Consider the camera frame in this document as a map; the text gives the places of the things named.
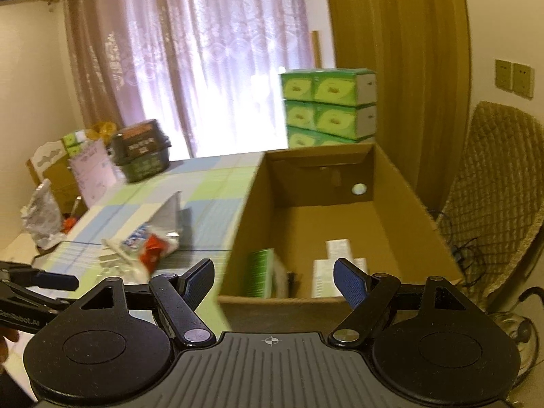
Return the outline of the person's left hand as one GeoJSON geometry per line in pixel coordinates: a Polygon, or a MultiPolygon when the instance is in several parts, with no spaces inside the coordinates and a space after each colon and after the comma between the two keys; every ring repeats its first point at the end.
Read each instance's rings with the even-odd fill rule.
{"type": "Polygon", "coordinates": [[[9,357],[8,343],[17,343],[19,338],[20,334],[18,330],[3,325],[0,326],[0,373],[3,373],[5,361],[9,357]]]}

